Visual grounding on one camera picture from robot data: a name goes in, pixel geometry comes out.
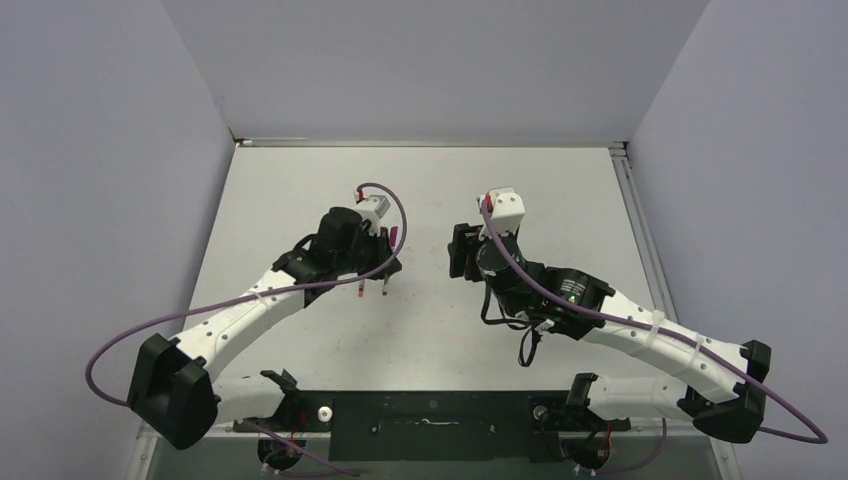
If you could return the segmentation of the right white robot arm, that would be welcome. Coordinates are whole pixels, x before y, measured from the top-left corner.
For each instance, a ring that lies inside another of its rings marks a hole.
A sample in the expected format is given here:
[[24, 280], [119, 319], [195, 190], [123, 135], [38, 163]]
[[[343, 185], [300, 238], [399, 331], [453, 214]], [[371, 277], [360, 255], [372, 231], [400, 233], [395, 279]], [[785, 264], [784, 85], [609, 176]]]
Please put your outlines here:
[[480, 225], [457, 224], [447, 246], [449, 275], [484, 285], [481, 319], [529, 334], [538, 347], [546, 334], [602, 345], [659, 370], [657, 377], [575, 376], [565, 401], [579, 428], [631, 417], [690, 420], [700, 432], [744, 444], [759, 431], [771, 349], [751, 340], [715, 340], [646, 309], [583, 271], [526, 260], [513, 235], [502, 246]]

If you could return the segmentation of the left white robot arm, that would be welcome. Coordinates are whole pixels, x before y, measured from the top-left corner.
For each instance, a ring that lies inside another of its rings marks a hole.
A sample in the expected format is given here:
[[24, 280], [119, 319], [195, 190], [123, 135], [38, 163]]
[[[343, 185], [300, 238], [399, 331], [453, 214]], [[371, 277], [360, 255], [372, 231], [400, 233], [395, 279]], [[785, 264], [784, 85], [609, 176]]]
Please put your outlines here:
[[215, 425], [262, 419], [274, 430], [296, 421], [289, 396], [296, 381], [264, 370], [239, 378], [225, 368], [281, 320], [307, 308], [339, 279], [388, 280], [402, 265], [392, 231], [382, 220], [390, 206], [374, 195], [352, 208], [333, 207], [317, 231], [282, 254], [240, 297], [171, 338], [145, 340], [134, 367], [127, 405], [178, 450], [197, 443]]

